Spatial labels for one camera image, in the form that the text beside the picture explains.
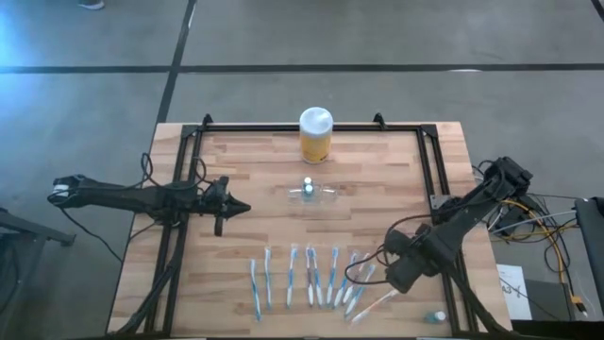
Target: paper sheet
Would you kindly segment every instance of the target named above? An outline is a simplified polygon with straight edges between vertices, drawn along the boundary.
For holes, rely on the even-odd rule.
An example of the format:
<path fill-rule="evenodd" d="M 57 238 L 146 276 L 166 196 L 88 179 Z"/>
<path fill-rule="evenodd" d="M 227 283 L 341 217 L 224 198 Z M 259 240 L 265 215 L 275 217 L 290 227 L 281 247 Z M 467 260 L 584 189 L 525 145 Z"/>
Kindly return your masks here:
<path fill-rule="evenodd" d="M 508 305 L 508 312 L 512 320 L 532 320 L 529 300 L 522 295 L 527 295 L 525 276 L 522 267 L 517 265 L 498 264 L 499 280 L 503 296 Z"/>

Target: concrete floor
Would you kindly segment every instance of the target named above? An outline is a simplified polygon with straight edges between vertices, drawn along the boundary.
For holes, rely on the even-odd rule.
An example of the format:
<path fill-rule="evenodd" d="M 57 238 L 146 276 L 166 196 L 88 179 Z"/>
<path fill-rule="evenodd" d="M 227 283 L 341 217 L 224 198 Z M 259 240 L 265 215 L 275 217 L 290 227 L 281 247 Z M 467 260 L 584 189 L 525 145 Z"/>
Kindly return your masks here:
<path fill-rule="evenodd" d="M 0 66 L 169 65 L 186 0 L 0 4 Z M 183 64 L 547 63 L 604 61 L 604 24 L 589 1 L 199 0 Z M 45 198 L 55 177 L 140 178 L 167 74 L 0 75 L 0 206 L 78 232 Z M 509 155 L 532 190 L 602 196 L 604 72 L 180 75 L 169 122 L 295 121 L 329 108 L 338 121 L 459 120 L 473 162 Z M 550 209 L 572 201 L 548 200 Z M 132 214 L 74 216 L 124 251 Z M 576 290 L 602 319 L 579 230 L 569 231 Z M 545 244 L 494 244 L 501 264 L 557 281 Z M 48 244 L 24 309 L 20 339 L 103 333 L 119 265 L 96 240 Z"/>

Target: wooden tabletop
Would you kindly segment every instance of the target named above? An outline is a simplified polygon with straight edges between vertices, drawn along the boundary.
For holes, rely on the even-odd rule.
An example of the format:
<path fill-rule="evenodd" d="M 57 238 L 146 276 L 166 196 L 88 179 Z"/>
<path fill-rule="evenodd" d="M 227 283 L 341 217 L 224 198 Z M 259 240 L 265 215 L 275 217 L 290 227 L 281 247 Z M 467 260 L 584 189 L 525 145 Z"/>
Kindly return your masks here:
<path fill-rule="evenodd" d="M 451 192 L 462 196 L 476 183 L 461 125 L 457 122 L 436 125 Z M 180 130 L 181 124 L 158 125 L 151 157 L 155 165 L 154 178 L 161 183 L 172 179 Z M 334 132 L 328 160 L 318 165 L 300 160 L 298 136 L 293 132 L 206 132 L 201 155 L 208 167 L 208 179 L 229 176 L 231 193 L 250 204 L 252 210 L 225 222 L 221 238 L 213 235 L 211 216 L 191 216 L 173 336 L 450 335 L 448 323 L 433 325 L 424 321 L 428 312 L 446 311 L 439 277 L 420 278 L 407 295 L 399 295 L 380 305 L 354 327 L 344 322 L 343 308 L 335 311 L 319 309 L 316 302 L 311 308 L 306 294 L 303 252 L 306 244 L 317 250 L 325 298 L 332 247 L 340 248 L 335 281 L 339 286 L 351 251 L 375 251 L 383 242 L 385 230 L 395 220 L 428 212 L 413 132 Z M 436 179 L 436 166 L 432 164 L 431 168 Z M 288 190 L 299 187 L 306 176 L 337 189 L 339 197 L 330 204 L 312 209 L 292 204 L 288 200 Z M 132 232 L 151 222 L 147 216 L 137 216 Z M 412 234 L 420 222 L 410 221 L 399 229 Z M 124 325 L 148 293 L 160 235 L 160 227 L 153 228 L 128 245 L 110 331 Z M 291 244 L 299 244 L 302 251 L 294 265 L 293 307 L 288 310 L 285 299 Z M 266 308 L 263 269 L 266 246 L 273 251 L 273 308 L 270 311 Z M 495 258 L 484 228 L 474 228 L 465 237 L 463 252 L 473 289 L 498 322 L 510 328 Z M 257 260 L 261 322 L 254 317 L 250 259 Z M 383 267 L 376 265 L 373 279 L 383 280 Z M 356 312 L 391 289 L 388 284 L 367 287 Z M 459 294 L 456 300 L 463 318 Z M 163 304 L 159 305 L 158 327 L 163 318 L 163 307 Z"/>

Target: toothbrush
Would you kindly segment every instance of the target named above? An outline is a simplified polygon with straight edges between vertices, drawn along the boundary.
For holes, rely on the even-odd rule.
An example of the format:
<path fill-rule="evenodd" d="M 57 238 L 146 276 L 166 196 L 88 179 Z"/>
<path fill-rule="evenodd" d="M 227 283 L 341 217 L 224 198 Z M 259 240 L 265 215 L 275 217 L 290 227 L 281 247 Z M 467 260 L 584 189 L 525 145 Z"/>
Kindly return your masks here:
<path fill-rule="evenodd" d="M 309 305 L 312 307 L 312 272 L 310 271 L 310 246 L 306 247 L 306 275 L 309 279 Z"/>
<path fill-rule="evenodd" d="M 258 287 L 256 286 L 256 260 L 250 261 L 250 272 L 252 274 L 252 294 L 254 295 L 254 309 L 256 310 L 256 320 L 259 322 L 262 319 L 260 315 L 260 299 L 258 298 Z"/>
<path fill-rule="evenodd" d="M 331 274 L 329 274 L 329 286 L 327 287 L 326 305 L 331 302 L 331 293 L 333 290 L 333 282 L 336 280 L 336 264 L 338 263 L 338 248 L 335 246 L 331 250 Z"/>
<path fill-rule="evenodd" d="M 374 264 L 371 264 L 369 266 L 369 272 L 367 273 L 365 282 L 369 281 L 371 276 L 374 274 L 375 270 L 376 270 L 376 266 Z M 348 308 L 346 308 L 346 312 L 344 313 L 344 319 L 347 319 L 350 316 L 350 314 L 352 313 L 352 311 L 355 310 L 355 307 L 357 306 L 357 302 L 359 302 L 359 299 L 361 298 L 362 292 L 365 291 L 365 288 L 366 288 L 366 286 L 362 285 L 359 288 L 359 290 L 357 291 L 357 293 L 355 294 L 355 296 L 352 297 L 352 299 L 350 300 L 350 303 L 348 304 Z"/>
<path fill-rule="evenodd" d="M 294 289 L 294 260 L 298 255 L 298 246 L 292 245 L 292 254 L 290 256 L 290 272 L 288 274 L 290 283 L 287 286 L 287 308 L 292 308 L 292 291 Z"/>
<path fill-rule="evenodd" d="M 266 307 L 271 309 L 271 271 L 269 266 L 271 264 L 271 248 L 266 246 L 264 248 L 264 276 L 266 278 Z"/>
<path fill-rule="evenodd" d="M 350 263 L 348 263 L 348 265 L 355 263 L 357 261 L 358 255 L 359 254 L 357 254 L 356 251 L 353 251 L 352 255 L 350 255 Z M 347 283 L 348 279 L 346 278 L 346 275 L 344 275 L 344 278 L 342 279 L 342 284 L 340 285 L 340 289 L 338 289 L 338 294 L 336 294 L 336 298 L 333 300 L 333 308 L 338 307 L 338 305 L 340 304 L 340 300 L 342 300 L 342 296 L 344 295 L 344 290 L 346 289 Z"/>
<path fill-rule="evenodd" d="M 358 313 L 355 317 L 353 317 L 352 320 L 350 321 L 350 324 L 356 325 L 361 320 L 363 320 L 366 316 L 368 316 L 369 312 L 371 312 L 371 310 L 376 308 L 380 303 L 382 303 L 386 300 L 389 300 L 389 299 L 395 297 L 396 295 L 398 295 L 398 291 L 396 289 L 391 290 L 385 296 L 380 297 L 378 300 L 376 300 L 376 302 L 372 303 L 371 305 L 369 305 L 369 307 L 365 308 L 364 311 Z"/>
<path fill-rule="evenodd" d="M 317 305 L 323 307 L 323 293 L 321 293 L 321 276 L 319 275 L 319 266 L 317 265 L 317 251 L 312 248 L 312 261 L 314 262 L 314 288 L 317 290 Z"/>
<path fill-rule="evenodd" d="M 365 256 L 363 256 L 362 261 L 363 260 L 367 260 L 367 258 L 369 257 L 369 253 L 366 253 Z M 366 263 L 361 263 L 361 266 L 359 267 L 359 271 L 357 272 L 357 274 L 355 274 L 354 277 L 354 281 L 358 281 L 359 278 L 361 277 L 362 274 L 362 269 L 365 267 Z M 346 289 L 346 293 L 344 294 L 344 300 L 343 303 L 346 304 L 346 302 L 348 301 L 349 298 L 352 297 L 352 291 L 355 289 L 355 283 L 352 282 L 352 284 L 350 284 L 350 287 L 348 287 L 348 289 Z"/>

